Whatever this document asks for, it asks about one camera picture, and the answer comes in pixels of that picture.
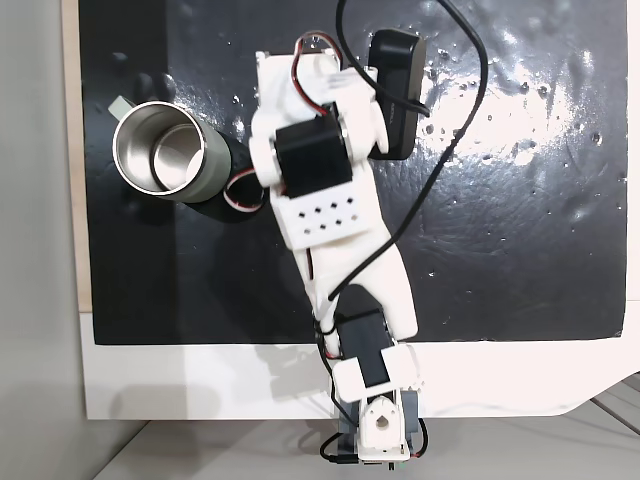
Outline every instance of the mug handle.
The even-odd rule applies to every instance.
[[[123,96],[116,98],[111,105],[109,105],[109,113],[115,117],[116,120],[121,121],[124,116],[129,113],[131,109],[136,106],[131,100],[127,100]]]

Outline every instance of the white plastic part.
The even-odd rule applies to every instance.
[[[316,112],[301,99],[291,82],[293,55],[269,56],[258,52],[256,59],[260,106],[251,125],[251,158],[261,184],[272,187],[271,205],[283,237],[293,251],[314,315],[322,330],[328,332],[333,328],[337,302],[337,299],[330,302],[329,294],[390,236],[382,219],[373,172],[367,161],[374,145],[377,144],[381,151],[388,150],[384,118],[375,100],[375,91],[355,70],[340,71],[332,51],[302,55],[298,68],[302,87],[316,103],[336,103],[353,169],[352,182],[344,189],[353,192],[354,204],[358,206],[358,213],[352,216],[357,215],[358,221],[363,220],[357,228],[353,224],[351,231],[335,229],[331,234],[320,232],[317,237],[313,231],[305,234],[305,230],[310,229],[305,222],[312,221],[313,217],[305,216],[303,219],[293,207],[304,205],[305,209],[312,207],[315,212],[314,204],[320,206],[329,202],[331,205],[333,192],[316,192],[309,198],[293,201],[282,195],[282,188],[278,188],[281,174],[272,145],[276,130],[310,120]],[[377,77],[375,69],[368,73],[374,79]],[[313,279],[310,278],[307,248],[313,262]],[[395,246],[352,283],[362,285],[382,305],[394,338],[403,340],[417,333],[411,287]],[[335,332],[326,337],[326,345],[330,354],[339,354],[339,339]]]
[[[353,182],[298,198],[279,196],[274,213],[290,250],[304,250],[369,229]]]
[[[333,52],[303,55],[298,69],[300,83],[316,103],[336,104],[353,177],[342,185],[289,198],[283,194],[282,174],[273,147],[276,131],[310,120],[316,112],[293,87],[292,55],[271,57],[259,52],[256,58],[260,106],[252,122],[251,157],[258,180],[271,189],[271,206],[285,243],[293,251],[315,318],[322,331],[329,332],[338,301],[329,301],[331,291],[390,237],[367,158],[375,145],[382,152],[388,151],[384,118],[374,90],[355,70],[340,71]],[[377,71],[370,70],[369,74],[375,79]],[[363,286],[381,304],[394,339],[403,340],[417,333],[411,287],[397,247],[388,249],[352,283]],[[325,343],[330,354],[339,354],[336,332],[327,335]],[[410,452],[400,389],[417,382],[416,365],[406,345],[385,349],[382,356],[390,377],[388,383],[366,388],[358,359],[336,365],[334,380],[341,399],[361,400],[361,409],[366,410],[358,435],[359,458],[405,461]],[[395,392],[397,404],[386,397],[379,397],[370,405],[366,401],[367,397],[390,391]]]
[[[361,403],[357,450],[363,462],[405,462],[411,456],[400,391],[395,394],[397,403],[387,397]]]
[[[387,383],[367,388],[357,358],[338,362],[333,367],[333,379],[341,400],[357,402],[394,390],[408,390],[418,384],[418,366],[408,345],[395,345],[385,348],[381,353],[389,375]]]

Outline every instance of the cable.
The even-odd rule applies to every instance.
[[[336,458],[335,455],[329,455],[327,453],[327,448],[329,447],[329,445],[331,445],[333,442],[335,442],[341,436],[342,436],[342,433],[340,433],[340,432],[338,432],[338,433],[336,433],[334,435],[331,435],[331,437],[329,437],[329,439],[320,446],[320,456],[322,458],[324,458],[327,462],[332,462],[333,463],[333,461]]]
[[[599,409],[603,410],[605,413],[608,413],[609,415],[611,415],[613,418],[615,418],[619,423],[621,423],[622,425],[624,425],[625,427],[627,427],[629,430],[631,430],[633,433],[635,433],[636,435],[640,435],[640,428],[634,426],[631,424],[631,422],[629,422],[628,420],[625,420],[624,418],[622,418],[620,415],[618,415],[616,412],[614,412],[613,410],[611,410],[609,407],[607,407],[605,404],[603,404],[600,400],[598,400],[597,398],[592,398],[591,399],[591,403],[593,403],[596,407],[598,407]]]
[[[253,213],[260,210],[264,205],[264,190],[261,191],[260,202],[253,205],[245,205],[237,200],[232,199],[231,196],[229,195],[229,189],[236,182],[238,182],[239,180],[242,180],[245,177],[248,177],[249,175],[255,175],[255,174],[256,174],[255,168],[247,168],[246,170],[242,170],[241,172],[236,173],[233,177],[231,177],[231,180],[229,180],[227,185],[225,185],[224,190],[222,191],[222,196],[224,197],[225,202],[227,202],[229,206],[234,210],[237,210],[238,212],[242,212],[242,213]]]
[[[419,418],[418,421],[420,422],[420,430],[422,430],[422,446],[420,447],[420,450],[411,455],[412,458],[422,457],[429,447],[429,432],[427,431],[427,424],[424,423],[424,419],[422,418]]]
[[[335,407],[338,409],[338,411],[342,414],[344,419],[357,429],[358,422],[356,422],[353,418],[351,418],[351,415],[347,413],[347,411],[344,409],[342,405],[340,405],[340,402],[336,398],[336,382],[333,380],[333,369],[331,368],[331,365],[329,365],[329,359],[327,358],[323,336],[316,334],[316,345],[318,346],[318,352],[320,352],[320,360],[322,361],[324,368],[327,370],[327,373],[331,378],[331,401],[333,402]]]
[[[386,97],[391,102],[395,103],[396,105],[400,105],[401,107],[404,107],[406,110],[409,110],[410,112],[420,113],[425,117],[428,117],[429,109],[425,105],[423,105],[420,102],[415,102],[415,103],[410,102],[407,99],[400,98],[393,95],[389,91],[385,90],[381,85],[379,85],[373,78],[371,78],[367,74],[367,72],[365,72],[364,68],[362,67],[362,65],[360,65],[355,55],[349,48],[349,45],[347,45],[347,40],[344,37],[342,17],[344,16],[344,7],[346,3],[347,3],[347,0],[338,1],[338,7],[336,10],[336,32],[338,33],[338,42],[340,42],[340,46],[342,47],[342,50],[344,51],[345,56],[351,63],[351,66],[356,69],[356,71],[360,74],[360,76],[364,79],[364,81],[367,82],[376,91],[376,93],[379,93],[380,95]]]
[[[321,32],[319,30],[312,30],[310,32],[303,33],[302,35],[300,35],[300,37],[298,37],[298,40],[296,40],[296,46],[293,51],[293,64],[291,65],[291,81],[293,82],[293,86],[295,87],[298,94],[302,97],[302,100],[304,100],[307,105],[313,108],[320,115],[324,116],[327,115],[329,111],[321,105],[318,105],[311,99],[309,95],[307,95],[307,92],[304,91],[304,89],[300,85],[300,80],[298,79],[298,63],[300,62],[300,56],[302,55],[302,47],[304,47],[304,41],[309,37],[318,37],[324,40],[333,49],[336,56],[338,57],[341,69],[342,52],[340,51],[340,48],[338,47],[336,41],[328,33]]]
[[[376,91],[382,93],[389,100],[393,101],[394,103],[400,106],[403,106],[407,110],[418,111],[416,110],[416,108],[419,108],[418,106],[411,104],[407,100],[397,99],[396,97],[386,92],[386,90],[380,87],[380,85],[378,85],[376,82],[371,80],[371,78],[366,74],[362,66],[358,64],[355,57],[353,56],[353,53],[349,49],[349,46],[347,45],[347,42],[344,37],[344,32],[343,32],[342,17],[343,17],[344,7],[346,3],[347,3],[347,0],[339,0],[338,8],[336,11],[336,30],[338,32],[338,41],[340,42],[340,45],[342,46],[342,49],[344,50],[346,57],[352,63],[353,67],[358,71],[360,76],[365,81],[367,81],[367,83],[369,83],[373,88],[375,88]],[[438,0],[438,3],[451,15],[451,17],[453,17],[455,22],[469,37],[469,39],[471,40],[471,43],[473,43],[473,46],[478,51],[478,56],[480,58],[480,84],[478,86],[476,101],[473,105],[471,113],[469,114],[466,122],[464,123],[462,128],[460,128],[460,130],[458,130],[458,132],[455,134],[451,144],[442,153],[440,160],[434,167],[433,171],[431,172],[431,175],[429,175],[429,178],[427,179],[427,183],[425,183],[424,187],[420,191],[418,198],[409,209],[409,212],[407,213],[406,217],[400,224],[400,227],[395,231],[393,235],[391,235],[391,238],[389,238],[389,240],[387,240],[380,248],[378,248],[375,252],[373,252],[367,259],[365,259],[358,267],[356,267],[349,275],[346,276],[346,278],[331,292],[331,294],[329,295],[329,301],[332,301],[333,299],[335,299],[336,296],[338,296],[340,292],[342,292],[342,290],[344,290],[344,288],[347,285],[349,285],[349,283],[351,283],[351,281],[354,278],[356,278],[365,268],[371,265],[384,252],[386,252],[389,248],[395,245],[395,243],[400,239],[400,237],[402,237],[402,235],[405,233],[405,231],[413,221],[414,217],[420,210],[420,207],[424,203],[425,199],[431,192],[433,185],[436,183],[436,180],[438,179],[438,176],[442,172],[442,169],[444,168],[445,164],[447,163],[449,158],[451,158],[451,156],[453,155],[453,152],[455,148],[458,146],[458,143],[460,143],[460,140],[462,140],[462,138],[467,133],[467,129],[473,122],[476,114],[478,113],[478,110],[480,109],[480,105],[482,105],[482,101],[484,100],[484,96],[487,91],[487,85],[489,83],[489,56],[487,54],[487,49],[485,48],[484,43],[482,42],[482,39],[478,36],[477,32],[473,29],[471,24],[467,21],[466,18],[464,18],[464,16],[460,13],[460,11],[457,8],[454,5],[452,5],[451,2],[449,2],[449,0]],[[428,112],[425,113],[424,111],[419,111],[419,113],[426,115]]]

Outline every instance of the hole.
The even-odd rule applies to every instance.
[[[376,427],[378,427],[378,430],[386,430],[389,428],[389,420],[387,420],[387,417],[378,417],[378,420],[376,420]]]

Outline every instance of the water droplet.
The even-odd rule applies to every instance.
[[[193,17],[193,8],[186,3],[182,3],[180,5],[180,13],[187,18],[191,18]]]
[[[161,73],[153,79],[158,100],[172,103],[176,98],[176,82],[168,73]]]
[[[127,57],[127,55],[122,52],[113,52],[111,54],[111,61],[113,62],[116,73],[121,74],[127,68],[129,57]]]

